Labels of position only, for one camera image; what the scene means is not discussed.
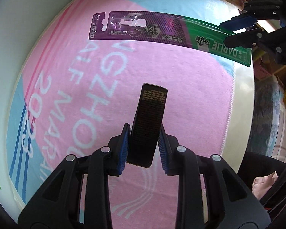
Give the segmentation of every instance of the blue cloth section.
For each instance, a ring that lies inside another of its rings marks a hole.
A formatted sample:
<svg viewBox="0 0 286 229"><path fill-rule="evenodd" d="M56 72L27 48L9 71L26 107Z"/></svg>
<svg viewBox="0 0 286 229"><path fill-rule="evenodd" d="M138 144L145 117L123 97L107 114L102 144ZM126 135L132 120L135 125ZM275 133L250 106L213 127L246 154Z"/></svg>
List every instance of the blue cloth section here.
<svg viewBox="0 0 286 229"><path fill-rule="evenodd" d="M187 16L215 25L231 19L229 7L222 0L130 0L148 11ZM216 60L231 75L234 62L223 57Z"/></svg>
<svg viewBox="0 0 286 229"><path fill-rule="evenodd" d="M28 128L25 121L26 113L27 106L24 102L23 81L21 77L11 104L6 150L11 180L25 204L37 191L43 180L51 173L47 169L47 164L44 162L36 140L31 140L28 136ZM32 158L29 158L27 152L23 151L21 145L22 134L26 135L24 145L29 145L29 151L33 149Z"/></svg>

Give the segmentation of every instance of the pink fabric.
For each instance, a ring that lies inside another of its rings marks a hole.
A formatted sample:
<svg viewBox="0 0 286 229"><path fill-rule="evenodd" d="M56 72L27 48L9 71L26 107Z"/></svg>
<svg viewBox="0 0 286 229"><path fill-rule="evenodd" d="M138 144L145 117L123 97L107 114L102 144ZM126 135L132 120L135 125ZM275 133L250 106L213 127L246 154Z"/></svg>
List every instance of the pink fabric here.
<svg viewBox="0 0 286 229"><path fill-rule="evenodd" d="M260 200L268 192L268 190L272 187L277 179L278 174L276 171L269 176L255 178L252 184L252 193L258 200Z"/></svg>
<svg viewBox="0 0 286 229"><path fill-rule="evenodd" d="M168 89L166 133L196 154L221 154L233 78L205 52L89 41L93 14L115 10L145 9L128 0L76 0L25 65L25 101L31 99L30 120L35 116L36 141L47 162L54 168L67 154L80 157L107 145L125 122L132 124L144 82ZM114 228L174 227L178 177L164 174L158 150L151 168L126 164L121 177L110 177L109 190Z"/></svg>

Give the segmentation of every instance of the toothbrush package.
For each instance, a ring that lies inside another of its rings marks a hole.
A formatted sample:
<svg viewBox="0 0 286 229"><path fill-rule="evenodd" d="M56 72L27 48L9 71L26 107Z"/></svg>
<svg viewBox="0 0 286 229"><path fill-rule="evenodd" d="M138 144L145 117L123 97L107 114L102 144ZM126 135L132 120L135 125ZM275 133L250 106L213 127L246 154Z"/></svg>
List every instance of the toothbrush package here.
<svg viewBox="0 0 286 229"><path fill-rule="evenodd" d="M233 35L219 26L180 15L148 11L114 11L103 25L105 12L92 18L90 40L140 40L189 47L250 66L251 49L228 48Z"/></svg>

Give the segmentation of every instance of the blue stripe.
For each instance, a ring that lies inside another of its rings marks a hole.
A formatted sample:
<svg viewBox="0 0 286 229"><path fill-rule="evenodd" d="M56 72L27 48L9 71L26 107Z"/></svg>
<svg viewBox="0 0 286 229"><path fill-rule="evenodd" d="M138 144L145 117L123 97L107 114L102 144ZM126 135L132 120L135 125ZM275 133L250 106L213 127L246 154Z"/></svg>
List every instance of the blue stripe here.
<svg viewBox="0 0 286 229"><path fill-rule="evenodd" d="M31 137L28 139L28 152L31 148ZM28 175L28 165L29 165L29 154L26 155L26 162L24 165L24 177L23 177L23 188L22 188L22 200L26 203L26 191L27 191L27 175Z"/></svg>
<svg viewBox="0 0 286 229"><path fill-rule="evenodd" d="M14 166L15 166L16 156L17 156L17 149L18 149L18 144L19 144L19 137L20 137L22 122L23 122L24 114L25 114L25 112L26 112L26 108L27 108L27 105L24 104L23 111L22 111L22 116L21 116L21 120L20 120L20 123L19 123L18 136L17 136L17 140L16 140L16 145L15 145L15 150L14 150L13 161L12 161L12 163L11 163L11 168L10 168L10 172L9 172L10 177L12 177L13 171L14 171Z"/></svg>
<svg viewBox="0 0 286 229"><path fill-rule="evenodd" d="M26 132L27 132L27 122L26 122L26 126L24 127L23 134L26 134ZM21 170L21 163L22 163L22 154L23 154L23 148L21 146L20 147L20 154L19 154L17 175L16 175L16 182L15 182L15 188L16 188L17 191L18 191L19 177L20 177L20 170Z"/></svg>

